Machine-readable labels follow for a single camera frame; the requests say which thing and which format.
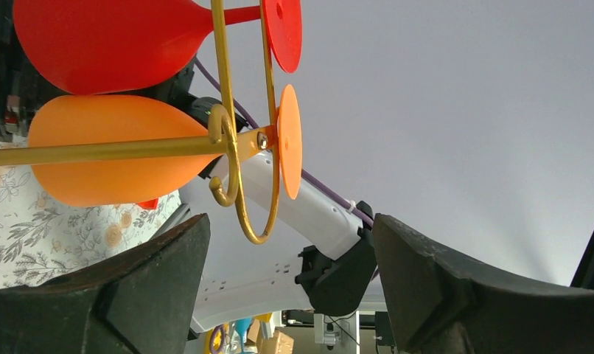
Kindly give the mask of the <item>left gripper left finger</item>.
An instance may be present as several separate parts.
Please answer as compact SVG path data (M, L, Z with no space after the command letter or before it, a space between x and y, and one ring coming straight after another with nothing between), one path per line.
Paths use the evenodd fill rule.
M209 247L196 215L36 287L0 290L0 353L183 353Z

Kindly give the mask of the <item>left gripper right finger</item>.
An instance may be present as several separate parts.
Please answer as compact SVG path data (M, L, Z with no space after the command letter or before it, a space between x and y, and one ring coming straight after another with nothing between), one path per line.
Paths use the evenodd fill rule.
M594 290L533 280L374 220L391 329L406 353L594 353Z

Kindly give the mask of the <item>gold wire glass rack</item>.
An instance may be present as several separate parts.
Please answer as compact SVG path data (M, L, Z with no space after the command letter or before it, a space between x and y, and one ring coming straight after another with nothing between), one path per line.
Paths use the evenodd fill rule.
M219 205L236 208L242 231L251 243L255 245L265 243L274 228L279 206L279 166L275 165L273 168L273 188L268 221L264 232L257 235L253 230L245 205L241 171L241 162L245 160L245 157L239 149L243 148L246 152L257 154L261 150L273 148L274 143L270 140L269 133L266 133L263 128L257 129L255 136L235 131L234 98L231 89L223 2L212 1L211 11L222 102L211 109L206 136L0 150L0 166L202 156L223 153L228 159L228 188L223 187L221 178L214 177L209 182L209 189Z

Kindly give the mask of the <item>orange plastic wine glass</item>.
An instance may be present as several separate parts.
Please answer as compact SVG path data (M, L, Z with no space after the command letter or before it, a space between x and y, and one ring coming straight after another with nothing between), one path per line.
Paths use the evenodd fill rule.
M263 127L279 151L282 181L291 198L301 183L301 120L295 89L285 86L273 125ZM206 136L203 125L183 111L133 95L61 96L35 115L29 148ZM255 154L239 149L245 160ZM223 153L202 156L115 159L32 164L41 186L73 207L133 204L169 194L192 180Z

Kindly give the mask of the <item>red plastic wine glass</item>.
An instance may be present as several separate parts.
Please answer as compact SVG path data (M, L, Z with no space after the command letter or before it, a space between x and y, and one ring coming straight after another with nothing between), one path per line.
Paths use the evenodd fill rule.
M222 83L228 82L226 27L262 23L265 54L297 70L302 51L299 1L262 1L224 9L220 1L16 1L18 39L37 71L76 95L108 94L162 83L215 36Z

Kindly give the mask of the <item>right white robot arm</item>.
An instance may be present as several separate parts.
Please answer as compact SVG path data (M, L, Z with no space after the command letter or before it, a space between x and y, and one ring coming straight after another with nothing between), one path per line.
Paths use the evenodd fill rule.
M287 309L308 309L310 300L295 278L301 273L299 253L307 246L324 257L339 259L360 241L363 221L345 203L328 198L323 188L343 198L376 194L372 187L372 140L366 131L363 99L368 79L350 63L307 58L296 74L305 93L306 167L309 178L296 200L280 198L279 227L270 240L255 246L238 230L234 213L210 210L212 237L203 279L186 289L195 298L186 330L203 333L242 317Z

